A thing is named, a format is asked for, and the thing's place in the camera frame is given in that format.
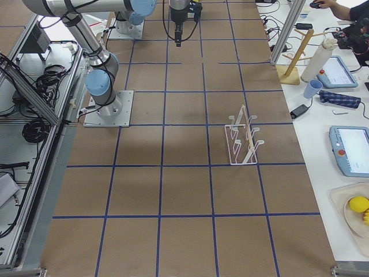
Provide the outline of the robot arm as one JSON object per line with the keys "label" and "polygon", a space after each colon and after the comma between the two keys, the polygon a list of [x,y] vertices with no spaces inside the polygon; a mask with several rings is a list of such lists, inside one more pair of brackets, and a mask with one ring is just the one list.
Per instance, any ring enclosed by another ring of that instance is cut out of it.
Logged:
{"label": "robot arm", "polygon": [[191,11],[190,0],[169,0],[170,19],[175,24],[174,41],[177,47],[182,44],[183,23]]}
{"label": "robot arm", "polygon": [[89,12],[122,12],[124,15],[146,17],[154,11],[156,1],[24,1],[32,12],[46,17],[58,17],[71,32],[84,54],[89,58],[91,71],[85,85],[102,118],[118,115],[122,101],[114,91],[119,70],[118,59],[98,41],[82,14]]}

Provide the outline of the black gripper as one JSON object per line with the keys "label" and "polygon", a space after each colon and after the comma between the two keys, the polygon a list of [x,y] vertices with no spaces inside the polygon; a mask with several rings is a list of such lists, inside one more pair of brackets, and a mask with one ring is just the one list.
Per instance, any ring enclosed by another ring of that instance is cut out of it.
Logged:
{"label": "black gripper", "polygon": [[[170,18],[175,23],[175,36],[174,39],[181,39],[183,34],[183,23],[188,18],[188,13],[192,12],[192,8],[184,8],[177,10],[170,8]],[[176,41],[176,46],[180,47],[180,40]]]}

